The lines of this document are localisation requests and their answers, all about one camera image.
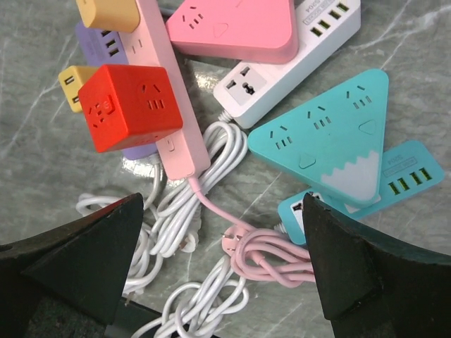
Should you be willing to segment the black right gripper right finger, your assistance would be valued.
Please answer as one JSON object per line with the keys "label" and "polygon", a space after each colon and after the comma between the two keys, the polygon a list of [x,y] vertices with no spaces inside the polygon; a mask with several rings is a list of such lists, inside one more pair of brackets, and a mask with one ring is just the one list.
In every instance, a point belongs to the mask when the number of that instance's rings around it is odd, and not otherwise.
{"label": "black right gripper right finger", "polygon": [[361,224],[310,194],[302,215],[335,337],[450,336],[450,256]]}

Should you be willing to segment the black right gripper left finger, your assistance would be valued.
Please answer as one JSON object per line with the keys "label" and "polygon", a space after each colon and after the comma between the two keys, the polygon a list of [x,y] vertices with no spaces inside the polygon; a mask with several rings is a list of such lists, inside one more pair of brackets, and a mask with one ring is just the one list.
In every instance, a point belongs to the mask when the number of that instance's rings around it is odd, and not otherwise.
{"label": "black right gripper left finger", "polygon": [[103,337],[143,221],[131,194],[83,218],[1,245],[2,337]]}

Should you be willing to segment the pink long power strip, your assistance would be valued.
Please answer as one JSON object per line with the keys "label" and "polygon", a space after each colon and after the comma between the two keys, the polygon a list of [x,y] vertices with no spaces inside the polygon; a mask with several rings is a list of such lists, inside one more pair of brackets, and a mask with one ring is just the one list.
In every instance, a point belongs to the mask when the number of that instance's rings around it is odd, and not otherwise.
{"label": "pink long power strip", "polygon": [[131,33],[120,33],[130,65],[146,70],[137,95],[160,125],[171,128],[156,142],[167,177],[180,180],[199,175],[211,161],[185,83],[156,1],[137,1],[140,22]]}

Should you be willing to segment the red cube socket adapter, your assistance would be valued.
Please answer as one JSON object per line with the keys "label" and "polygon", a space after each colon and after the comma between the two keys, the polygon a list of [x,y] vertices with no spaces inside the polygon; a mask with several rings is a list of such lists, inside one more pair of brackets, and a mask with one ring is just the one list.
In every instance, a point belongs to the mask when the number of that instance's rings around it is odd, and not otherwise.
{"label": "red cube socket adapter", "polygon": [[103,65],[78,95],[99,153],[153,144],[183,127],[161,66]]}

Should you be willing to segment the purple USB power strip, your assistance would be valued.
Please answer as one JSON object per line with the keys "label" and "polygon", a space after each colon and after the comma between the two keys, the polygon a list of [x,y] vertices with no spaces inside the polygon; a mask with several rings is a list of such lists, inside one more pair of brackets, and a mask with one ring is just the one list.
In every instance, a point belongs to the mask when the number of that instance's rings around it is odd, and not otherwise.
{"label": "purple USB power strip", "polygon": [[[88,28],[80,21],[75,26],[75,35],[88,65],[128,64],[118,32]],[[122,150],[123,155],[131,161],[146,158],[156,152],[155,144],[145,144]]]}

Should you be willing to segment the yellow USB charger plug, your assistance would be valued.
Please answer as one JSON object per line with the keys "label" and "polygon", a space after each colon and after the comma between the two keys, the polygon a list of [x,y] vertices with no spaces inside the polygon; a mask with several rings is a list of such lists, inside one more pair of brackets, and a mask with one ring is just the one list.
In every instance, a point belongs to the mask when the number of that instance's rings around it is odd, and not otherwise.
{"label": "yellow USB charger plug", "polygon": [[76,0],[85,27],[133,32],[140,23],[135,0]]}

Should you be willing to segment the pink triangular socket adapter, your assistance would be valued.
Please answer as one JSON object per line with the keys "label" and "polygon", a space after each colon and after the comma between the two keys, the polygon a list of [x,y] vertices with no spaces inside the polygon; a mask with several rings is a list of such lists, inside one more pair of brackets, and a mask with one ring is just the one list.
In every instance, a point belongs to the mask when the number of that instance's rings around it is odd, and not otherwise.
{"label": "pink triangular socket adapter", "polygon": [[173,45],[193,56],[281,64],[298,52],[295,3],[184,1],[166,21]]}

